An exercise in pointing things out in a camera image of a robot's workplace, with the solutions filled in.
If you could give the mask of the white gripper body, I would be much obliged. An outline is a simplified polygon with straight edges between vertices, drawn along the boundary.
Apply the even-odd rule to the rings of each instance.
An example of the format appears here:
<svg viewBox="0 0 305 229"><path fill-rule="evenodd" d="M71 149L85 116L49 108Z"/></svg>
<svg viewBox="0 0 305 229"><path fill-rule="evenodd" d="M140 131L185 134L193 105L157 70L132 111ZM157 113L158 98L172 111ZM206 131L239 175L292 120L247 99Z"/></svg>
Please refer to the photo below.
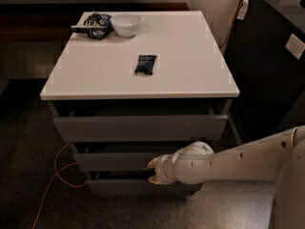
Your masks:
<svg viewBox="0 0 305 229"><path fill-rule="evenodd" d="M154 170L158 184L169 185L175 183L172 155L159 156L156 159Z"/></svg>

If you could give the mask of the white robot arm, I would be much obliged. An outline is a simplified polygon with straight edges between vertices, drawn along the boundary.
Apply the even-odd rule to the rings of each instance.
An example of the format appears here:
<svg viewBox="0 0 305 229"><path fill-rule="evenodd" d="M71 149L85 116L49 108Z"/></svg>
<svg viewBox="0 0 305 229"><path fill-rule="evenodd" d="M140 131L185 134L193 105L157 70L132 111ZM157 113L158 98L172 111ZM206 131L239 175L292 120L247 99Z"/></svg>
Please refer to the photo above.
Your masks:
<svg viewBox="0 0 305 229"><path fill-rule="evenodd" d="M196 141L148 166L156 185L195 185L214 180L273 181L273 229L305 228L305 126L215 153Z"/></svg>

